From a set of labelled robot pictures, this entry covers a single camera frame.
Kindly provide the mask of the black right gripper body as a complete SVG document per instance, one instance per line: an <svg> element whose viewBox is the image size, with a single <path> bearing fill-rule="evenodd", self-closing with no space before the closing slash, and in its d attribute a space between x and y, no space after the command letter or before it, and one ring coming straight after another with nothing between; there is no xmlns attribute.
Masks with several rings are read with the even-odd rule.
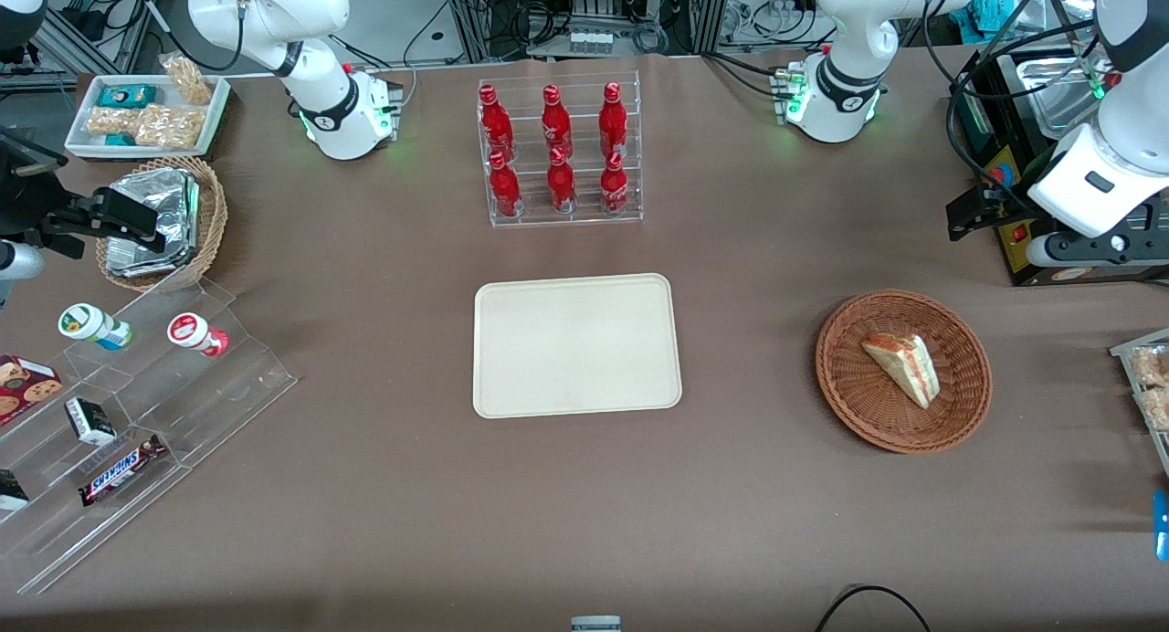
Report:
<svg viewBox="0 0 1169 632"><path fill-rule="evenodd" d="M47 217L70 203L70 193L58 182L56 171L68 159L33 143L12 129L4 129L1 153L1 236L23 236Z"/></svg>

